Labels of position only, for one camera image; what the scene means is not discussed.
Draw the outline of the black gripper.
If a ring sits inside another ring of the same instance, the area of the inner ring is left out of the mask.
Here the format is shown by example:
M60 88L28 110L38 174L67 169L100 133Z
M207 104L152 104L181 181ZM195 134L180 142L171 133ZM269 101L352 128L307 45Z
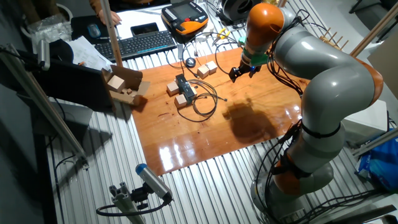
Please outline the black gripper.
M239 67L233 67L229 72L229 78L234 83L238 77L242 74L249 73L249 77L252 78L253 75L261 70L261 66L250 66L245 64L243 61L240 62Z

